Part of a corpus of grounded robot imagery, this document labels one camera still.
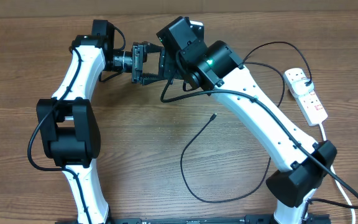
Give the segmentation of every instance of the wood grain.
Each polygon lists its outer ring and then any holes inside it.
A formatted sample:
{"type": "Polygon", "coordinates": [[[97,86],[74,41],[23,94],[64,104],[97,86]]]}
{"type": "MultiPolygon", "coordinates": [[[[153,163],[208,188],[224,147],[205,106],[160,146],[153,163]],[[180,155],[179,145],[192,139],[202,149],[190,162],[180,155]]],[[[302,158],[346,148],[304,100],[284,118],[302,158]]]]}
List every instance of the wood grain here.
{"type": "Polygon", "coordinates": [[[338,10],[358,10],[358,0],[0,0],[0,18],[338,10]]]}
{"type": "MultiPolygon", "coordinates": [[[[127,43],[157,43],[155,33],[174,15],[85,16],[0,19],[0,223],[53,223],[75,219],[70,188],[60,173],[39,172],[25,150],[37,121],[35,105],[57,89],[71,62],[68,46],[77,34],[89,34],[93,19],[108,19],[127,43]]],[[[226,41],[239,55],[265,42],[285,40],[297,45],[313,71],[320,100],[328,112],[324,123],[337,146],[336,172],[358,191],[358,11],[253,12],[194,14],[204,22],[206,42],[226,41]]],[[[260,49],[251,61],[269,63],[284,72],[305,69],[299,55],[284,45],[260,49]]],[[[156,72],[158,56],[150,56],[148,72],[156,72]]],[[[249,66],[253,77],[273,101],[281,81],[266,68],[249,66]]],[[[265,184],[244,200],[219,205],[195,200],[180,176],[181,150],[212,113],[218,117],[186,152],[184,169],[200,197],[217,200],[253,189],[268,155],[255,137],[223,106],[207,96],[162,104],[164,83],[131,84],[129,74],[97,84],[92,105],[102,135],[98,172],[114,217],[179,218],[240,217],[272,213],[274,196],[265,184]]],[[[175,82],[168,96],[182,94],[175,82]]],[[[286,91],[282,111],[301,129],[309,127],[286,91]]],[[[33,155],[53,166],[37,137],[33,155]]],[[[276,168],[269,170],[271,175],[276,168]]],[[[325,178],[316,197],[344,202],[334,182],[325,178]]],[[[328,213],[333,223],[350,223],[350,211],[316,203],[314,213],[328,213]]]]}

